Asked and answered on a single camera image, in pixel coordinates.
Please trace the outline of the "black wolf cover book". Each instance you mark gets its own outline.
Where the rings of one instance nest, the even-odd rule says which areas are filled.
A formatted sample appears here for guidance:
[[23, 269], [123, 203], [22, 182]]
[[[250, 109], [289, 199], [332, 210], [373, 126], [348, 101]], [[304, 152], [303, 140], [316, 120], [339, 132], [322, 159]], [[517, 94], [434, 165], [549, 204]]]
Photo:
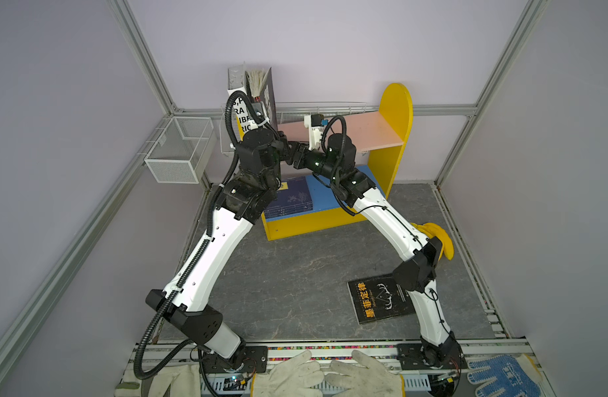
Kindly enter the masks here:
[[262, 102], [270, 118], [270, 125], [277, 129], [277, 108], [272, 82], [272, 69], [248, 69], [247, 78], [251, 103]]

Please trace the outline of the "black book yellow title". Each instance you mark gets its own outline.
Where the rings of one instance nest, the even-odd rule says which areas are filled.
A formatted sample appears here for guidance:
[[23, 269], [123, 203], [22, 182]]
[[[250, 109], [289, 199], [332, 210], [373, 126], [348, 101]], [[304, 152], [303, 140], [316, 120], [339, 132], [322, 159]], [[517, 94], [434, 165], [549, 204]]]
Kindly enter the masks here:
[[360, 325], [416, 312], [409, 296], [392, 274], [348, 281], [347, 286]]

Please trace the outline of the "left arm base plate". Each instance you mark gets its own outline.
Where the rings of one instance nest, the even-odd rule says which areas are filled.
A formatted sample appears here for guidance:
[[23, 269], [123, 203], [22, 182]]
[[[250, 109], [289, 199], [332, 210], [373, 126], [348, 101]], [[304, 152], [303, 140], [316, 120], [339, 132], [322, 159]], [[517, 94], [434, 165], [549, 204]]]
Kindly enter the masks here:
[[246, 345], [230, 359], [224, 359], [214, 352], [201, 352], [200, 360], [207, 374], [264, 373], [268, 364], [268, 348], [264, 345]]

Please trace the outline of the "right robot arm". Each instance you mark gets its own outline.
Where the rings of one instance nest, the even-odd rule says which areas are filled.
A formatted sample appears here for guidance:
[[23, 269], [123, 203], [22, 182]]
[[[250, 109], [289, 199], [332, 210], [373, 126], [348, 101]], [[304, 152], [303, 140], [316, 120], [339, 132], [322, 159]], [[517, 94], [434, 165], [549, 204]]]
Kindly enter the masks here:
[[352, 217], [364, 216], [391, 243], [401, 258], [392, 276], [415, 310], [424, 362], [429, 367], [448, 363], [460, 366], [462, 349], [445, 320], [436, 284], [443, 239], [437, 235], [430, 237], [406, 221], [373, 179], [356, 167], [355, 152], [345, 134], [335, 134], [322, 150], [311, 150], [304, 142], [288, 142], [285, 162], [327, 179], [326, 186], [340, 208]]

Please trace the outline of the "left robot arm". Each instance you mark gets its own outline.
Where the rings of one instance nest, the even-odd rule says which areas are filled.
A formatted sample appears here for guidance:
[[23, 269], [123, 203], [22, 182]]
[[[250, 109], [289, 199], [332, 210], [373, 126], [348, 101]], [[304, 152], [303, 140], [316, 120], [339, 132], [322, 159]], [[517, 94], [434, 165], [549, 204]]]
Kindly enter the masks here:
[[[134, 373], [139, 380], [157, 375], [191, 343], [213, 352], [229, 367], [242, 363], [244, 340], [209, 306], [209, 297], [234, 249], [277, 196], [287, 139], [258, 115], [243, 91], [229, 96], [224, 117], [234, 159], [211, 196], [201, 241], [165, 288], [148, 294], [146, 302], [156, 314], [135, 352]], [[186, 340], [147, 371], [143, 368], [145, 347], [162, 320], [180, 330]]]

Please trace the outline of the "white book black lettering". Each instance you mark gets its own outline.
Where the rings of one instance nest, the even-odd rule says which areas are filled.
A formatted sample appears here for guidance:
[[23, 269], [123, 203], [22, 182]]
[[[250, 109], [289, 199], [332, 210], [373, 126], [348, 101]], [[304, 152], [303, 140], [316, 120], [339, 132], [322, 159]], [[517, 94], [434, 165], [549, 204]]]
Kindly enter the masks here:
[[[235, 92], [247, 94], [249, 92], [246, 64], [229, 67], [227, 92], [228, 94], [234, 94]], [[238, 141], [241, 142], [244, 134], [250, 129], [255, 129], [257, 124], [252, 117], [252, 111], [249, 111], [249, 107], [243, 99], [236, 99], [232, 114], [234, 131], [237, 133]]]

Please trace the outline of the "blue book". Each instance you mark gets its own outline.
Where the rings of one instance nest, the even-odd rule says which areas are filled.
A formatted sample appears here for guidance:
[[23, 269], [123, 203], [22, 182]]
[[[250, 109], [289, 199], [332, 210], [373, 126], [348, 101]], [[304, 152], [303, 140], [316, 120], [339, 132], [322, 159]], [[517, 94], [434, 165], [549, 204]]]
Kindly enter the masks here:
[[277, 191], [277, 196], [264, 210], [266, 219], [304, 213], [313, 209], [313, 199], [305, 177], [285, 180]]

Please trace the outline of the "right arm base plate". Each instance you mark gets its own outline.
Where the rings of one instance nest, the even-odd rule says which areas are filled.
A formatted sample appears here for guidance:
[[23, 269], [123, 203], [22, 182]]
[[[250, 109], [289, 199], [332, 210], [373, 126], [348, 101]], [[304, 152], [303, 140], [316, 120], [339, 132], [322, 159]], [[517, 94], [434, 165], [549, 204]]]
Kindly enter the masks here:
[[396, 359], [404, 371], [467, 369], [467, 362], [458, 347], [447, 357], [431, 347], [423, 347], [421, 342], [400, 343], [396, 349]]

